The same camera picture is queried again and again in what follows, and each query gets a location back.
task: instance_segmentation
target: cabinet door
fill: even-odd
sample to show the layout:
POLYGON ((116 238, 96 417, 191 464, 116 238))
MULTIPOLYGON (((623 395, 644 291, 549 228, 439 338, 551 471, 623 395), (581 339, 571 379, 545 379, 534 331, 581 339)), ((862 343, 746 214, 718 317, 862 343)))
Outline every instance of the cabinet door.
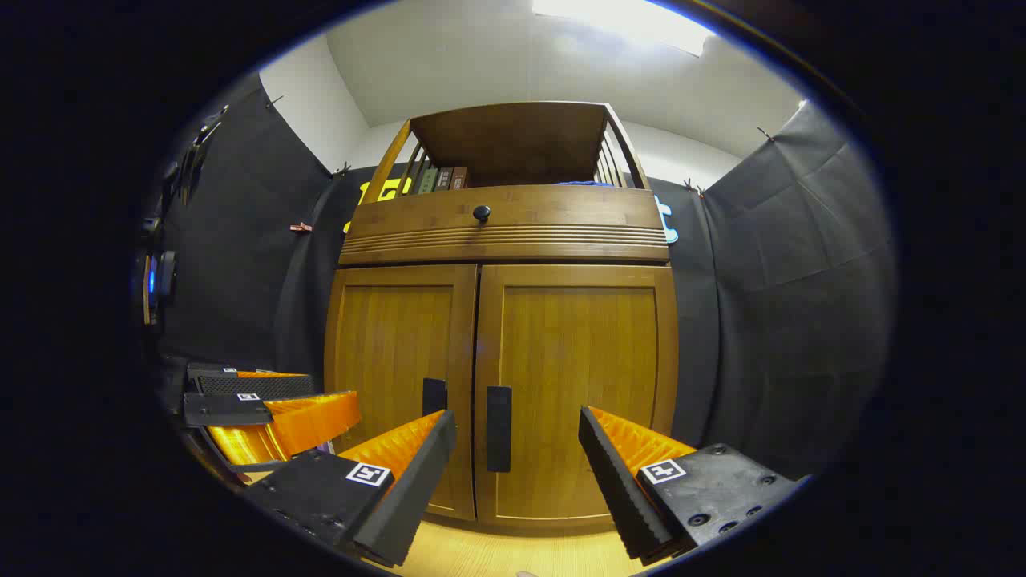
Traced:
POLYGON ((608 509, 578 441, 580 409, 595 406, 669 433, 677 386, 671 271, 482 267, 476 364, 478 520, 608 525, 608 509), (508 472, 486 466, 488 387, 512 389, 508 472))
POLYGON ((349 449, 423 414, 424 378, 444 379, 456 450, 428 512, 474 518, 470 401, 476 265, 336 272, 324 339, 325 391, 359 392, 349 449))

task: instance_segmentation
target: yellow sign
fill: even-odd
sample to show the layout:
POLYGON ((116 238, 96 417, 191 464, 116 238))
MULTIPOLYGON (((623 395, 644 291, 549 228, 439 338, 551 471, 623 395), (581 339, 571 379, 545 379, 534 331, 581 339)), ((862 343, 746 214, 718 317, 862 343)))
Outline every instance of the yellow sign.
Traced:
MULTIPOLYGON (((406 179, 406 183, 402 187, 403 194, 409 194, 409 187, 413 183, 413 179, 406 179)), ((363 202, 363 195, 367 193, 367 187, 370 186, 370 181, 367 181, 360 185, 360 199, 356 201, 356 204, 363 202)), ((385 181, 385 186, 382 187, 382 193, 378 195, 378 202, 382 200, 392 200, 395 198, 395 193, 399 190, 399 179, 389 179, 385 181)), ((342 227, 342 230, 349 234, 349 225, 352 221, 346 223, 346 226, 342 227)))

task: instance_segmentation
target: book spine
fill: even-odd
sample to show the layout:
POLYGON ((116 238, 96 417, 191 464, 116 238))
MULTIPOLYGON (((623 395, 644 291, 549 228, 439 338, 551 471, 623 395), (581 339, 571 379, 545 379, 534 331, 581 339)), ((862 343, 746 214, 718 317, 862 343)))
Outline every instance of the book spine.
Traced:
POLYGON ((436 175, 438 175, 438 168, 433 166, 424 170, 424 178, 421 180, 421 188, 418 189, 417 194, 427 194, 434 190, 436 175))
POLYGON ((452 168, 452 184, 449 186, 449 190, 457 190, 461 188, 467 188, 467 167, 457 166, 452 168))
POLYGON ((435 187, 435 190, 448 190, 449 183, 451 182, 451 180, 452 180, 452 167, 448 166, 442 168, 441 170, 438 171, 438 186, 435 187))

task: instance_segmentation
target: black fabric backdrop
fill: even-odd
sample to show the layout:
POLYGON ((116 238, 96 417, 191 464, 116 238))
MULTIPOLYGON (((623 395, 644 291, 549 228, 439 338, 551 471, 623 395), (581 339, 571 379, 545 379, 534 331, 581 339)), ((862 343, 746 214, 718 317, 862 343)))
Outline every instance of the black fabric backdrop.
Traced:
MULTIPOLYGON (((164 247, 177 252, 164 352, 242 368, 276 362, 275 311, 328 174, 292 132, 254 73, 208 106, 230 105, 189 205, 171 204, 164 247)), ((180 138, 176 145, 195 132, 180 138)))
MULTIPOLYGON (((329 178, 265 106, 255 74, 223 102, 231 108, 198 192, 168 214, 180 270, 161 346, 309 373, 321 386, 341 231, 373 167, 329 178), (300 221, 314 231, 288 230, 300 221)), ((672 435, 734 445, 787 475, 820 470, 856 424, 885 349, 894 264, 869 165, 805 106, 705 200, 650 182, 680 234, 670 245, 672 435)))
POLYGON ((893 318, 895 254, 871 165, 806 105, 704 205, 721 328, 704 441, 785 475, 819 472, 876 388, 893 318))

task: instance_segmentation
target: wooden shelf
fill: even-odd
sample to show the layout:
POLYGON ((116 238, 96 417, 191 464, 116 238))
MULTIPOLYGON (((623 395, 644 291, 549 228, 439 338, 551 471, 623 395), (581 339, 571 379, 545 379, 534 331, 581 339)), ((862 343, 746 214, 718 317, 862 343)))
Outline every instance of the wooden shelf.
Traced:
POLYGON ((590 181, 605 106, 535 102, 478 106, 412 118, 436 166, 467 166, 474 187, 590 181))
POLYGON ((624 188, 627 172, 631 188, 650 190, 613 107, 547 101, 475 106, 406 120, 361 204, 378 199, 410 134, 418 146, 399 179, 400 190, 407 178, 416 181, 429 161, 433 166, 467 166, 471 188, 591 180, 624 188), (618 149, 625 166, 616 160, 613 151, 618 149))

